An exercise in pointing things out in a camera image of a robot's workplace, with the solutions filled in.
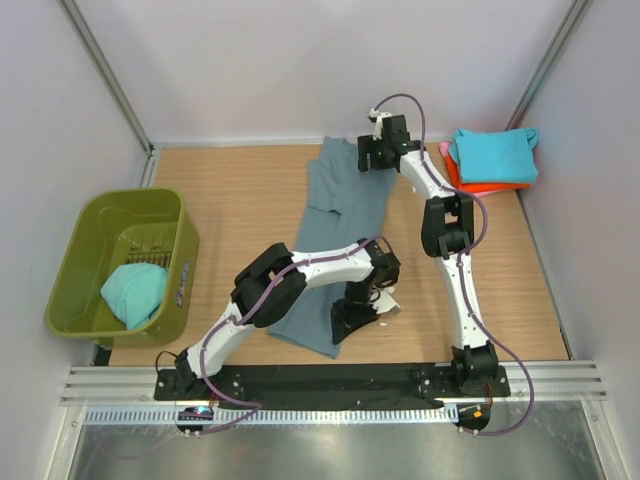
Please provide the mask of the grey-blue t-shirt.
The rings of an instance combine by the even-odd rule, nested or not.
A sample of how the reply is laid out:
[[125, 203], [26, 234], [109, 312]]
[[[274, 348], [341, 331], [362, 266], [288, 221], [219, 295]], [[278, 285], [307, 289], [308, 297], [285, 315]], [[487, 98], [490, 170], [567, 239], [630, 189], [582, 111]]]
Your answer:
[[[307, 164], [308, 197], [294, 249], [319, 252], [340, 249], [381, 233], [396, 180], [394, 170], [361, 172], [358, 149], [342, 138], [326, 137], [319, 156]], [[307, 290], [270, 336], [335, 358], [331, 307], [344, 297], [344, 282]]]

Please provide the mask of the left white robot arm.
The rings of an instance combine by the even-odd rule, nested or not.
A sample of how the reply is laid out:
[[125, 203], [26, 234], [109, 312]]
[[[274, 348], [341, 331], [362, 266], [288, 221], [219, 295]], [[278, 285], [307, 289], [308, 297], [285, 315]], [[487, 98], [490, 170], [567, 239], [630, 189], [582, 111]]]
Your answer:
[[199, 342], [176, 357], [176, 390], [192, 400], [204, 398], [212, 376], [255, 330], [283, 319], [304, 292], [343, 283], [344, 297], [330, 309], [331, 340], [341, 343], [398, 307], [388, 289], [398, 282], [400, 267], [380, 235], [320, 252], [271, 245], [236, 276], [220, 318]]

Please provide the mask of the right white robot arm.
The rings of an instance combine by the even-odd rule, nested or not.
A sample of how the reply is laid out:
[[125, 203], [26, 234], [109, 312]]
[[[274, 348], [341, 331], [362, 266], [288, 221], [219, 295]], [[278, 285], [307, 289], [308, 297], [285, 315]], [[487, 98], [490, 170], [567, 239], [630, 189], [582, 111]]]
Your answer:
[[413, 140], [405, 117], [372, 109], [371, 135], [357, 138], [358, 169], [395, 169], [425, 200], [421, 244], [438, 266], [454, 320], [450, 381], [464, 396], [480, 395], [497, 376], [499, 361], [482, 318], [472, 276], [474, 200], [458, 193]]

